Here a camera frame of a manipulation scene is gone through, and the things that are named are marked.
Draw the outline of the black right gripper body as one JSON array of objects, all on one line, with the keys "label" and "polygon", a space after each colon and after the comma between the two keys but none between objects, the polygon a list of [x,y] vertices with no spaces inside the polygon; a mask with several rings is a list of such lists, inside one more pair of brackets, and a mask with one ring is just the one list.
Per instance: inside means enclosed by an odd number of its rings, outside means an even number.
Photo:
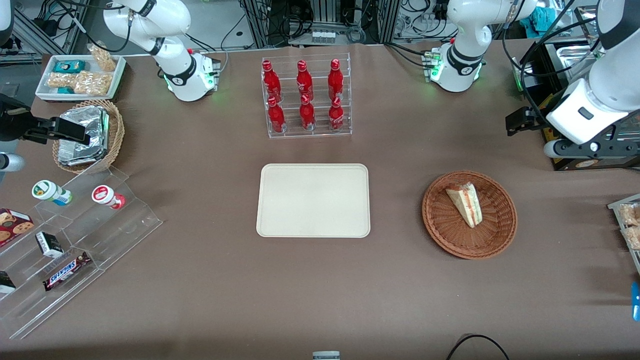
[{"label": "black right gripper body", "polygon": [[0,140],[31,141],[31,130],[42,127],[46,120],[32,114],[30,107],[15,98],[0,95]]}]

